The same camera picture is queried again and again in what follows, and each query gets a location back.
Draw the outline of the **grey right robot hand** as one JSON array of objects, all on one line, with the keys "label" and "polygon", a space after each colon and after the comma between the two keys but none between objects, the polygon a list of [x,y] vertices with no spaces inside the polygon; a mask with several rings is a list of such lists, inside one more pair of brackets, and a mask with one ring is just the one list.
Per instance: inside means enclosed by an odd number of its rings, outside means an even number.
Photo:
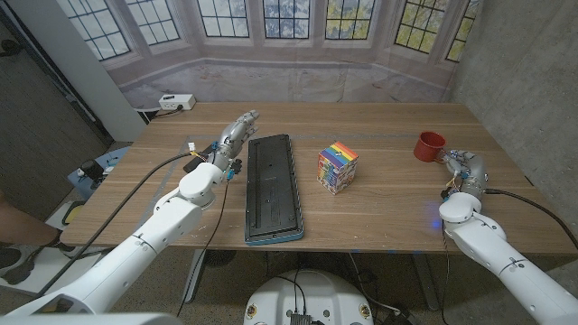
[{"label": "grey right robot hand", "polygon": [[487,188],[488,174],[483,158],[470,151],[450,150],[442,155],[442,162],[458,181],[458,191],[481,200]]}]

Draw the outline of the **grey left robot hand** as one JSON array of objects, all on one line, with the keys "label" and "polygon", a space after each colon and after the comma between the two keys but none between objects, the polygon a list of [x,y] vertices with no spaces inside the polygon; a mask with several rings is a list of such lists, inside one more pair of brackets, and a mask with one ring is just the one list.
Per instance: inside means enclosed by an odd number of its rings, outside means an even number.
[{"label": "grey left robot hand", "polygon": [[244,142],[256,132],[254,123],[259,116],[256,110],[250,110],[229,124],[221,133],[218,147],[210,154],[208,163],[225,171],[242,150]]}]

